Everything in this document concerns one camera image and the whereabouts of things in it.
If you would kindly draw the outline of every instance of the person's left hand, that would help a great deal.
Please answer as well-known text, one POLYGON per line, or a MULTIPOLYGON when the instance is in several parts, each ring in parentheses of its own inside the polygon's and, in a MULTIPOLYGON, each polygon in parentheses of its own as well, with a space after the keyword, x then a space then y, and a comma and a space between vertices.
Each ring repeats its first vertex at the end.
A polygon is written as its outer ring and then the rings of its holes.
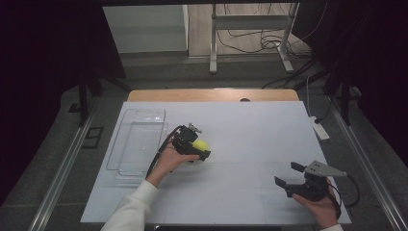
POLYGON ((198 155, 181 155, 178 153, 170 139, 165 150, 163 150, 162 154, 160 155, 157 164, 153 168, 150 175, 147 176, 146 181, 150 182, 157 188, 166 175, 179 167, 180 164, 187 161, 196 161, 198 159, 198 155))

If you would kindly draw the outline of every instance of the person's arm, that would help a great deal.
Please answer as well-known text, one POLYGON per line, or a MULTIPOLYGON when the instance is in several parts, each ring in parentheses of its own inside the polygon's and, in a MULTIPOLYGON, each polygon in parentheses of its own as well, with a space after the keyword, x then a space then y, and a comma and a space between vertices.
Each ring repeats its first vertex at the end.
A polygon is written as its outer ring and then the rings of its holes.
POLYGON ((150 205, 159 192, 157 188, 162 180, 180 164, 198 158, 198 155, 180 155, 169 143, 146 180, 133 193, 122 198, 102 230, 143 231, 144 221, 150 213, 150 205))
MULTIPOLYGON (((329 191, 336 198, 333 189, 329 188, 329 191)), ((318 202, 310 201, 298 194, 294 194, 293 199, 312 212, 321 231, 343 231, 343 228, 337 222, 336 208, 327 196, 318 202)))

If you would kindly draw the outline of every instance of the person's right hand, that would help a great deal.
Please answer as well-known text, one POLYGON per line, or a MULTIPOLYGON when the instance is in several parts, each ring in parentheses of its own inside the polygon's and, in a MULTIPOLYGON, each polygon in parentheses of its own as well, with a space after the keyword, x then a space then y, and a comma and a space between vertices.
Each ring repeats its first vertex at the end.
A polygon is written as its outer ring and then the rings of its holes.
MULTIPOLYGON (((329 187, 329 191, 333 197, 336 198, 331 187, 329 187)), ((323 200, 317 202, 310 201, 298 194, 294 194, 293 199, 312 212, 320 228, 325 229, 338 224, 336 208, 327 196, 323 200)))

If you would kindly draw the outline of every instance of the hand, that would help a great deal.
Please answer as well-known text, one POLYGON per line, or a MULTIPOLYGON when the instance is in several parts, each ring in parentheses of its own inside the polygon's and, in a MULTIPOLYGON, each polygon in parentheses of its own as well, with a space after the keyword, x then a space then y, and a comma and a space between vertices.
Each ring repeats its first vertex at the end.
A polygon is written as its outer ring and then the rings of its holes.
POLYGON ((198 155, 181 155, 178 153, 176 149, 174 149, 170 139, 165 150, 163 150, 160 155, 156 166, 153 168, 150 175, 147 176, 146 181, 158 188, 168 173, 175 170, 180 164, 187 161, 196 161, 198 159, 198 155))
MULTIPOLYGON (((331 187, 329 187, 329 191, 333 197, 336 198, 331 187)), ((338 224, 336 208, 327 196, 323 200, 317 202, 310 201, 298 194, 294 194, 293 199, 312 212, 320 228, 325 229, 338 224)))

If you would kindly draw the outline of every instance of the white table top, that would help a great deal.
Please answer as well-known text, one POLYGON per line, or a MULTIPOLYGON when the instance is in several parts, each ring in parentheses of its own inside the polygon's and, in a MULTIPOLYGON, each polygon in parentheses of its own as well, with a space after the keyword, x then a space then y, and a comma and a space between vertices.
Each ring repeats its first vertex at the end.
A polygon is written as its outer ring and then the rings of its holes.
MULTIPOLYGON (((81 222, 105 222, 136 186, 106 170, 127 109, 165 109, 168 132, 190 122, 209 144, 205 162, 182 164, 160 186, 147 223, 167 225, 312 224, 305 208, 274 184, 304 183, 290 162, 326 163, 303 102, 125 102, 81 222)), ((340 223, 350 223, 343 206, 340 223)))

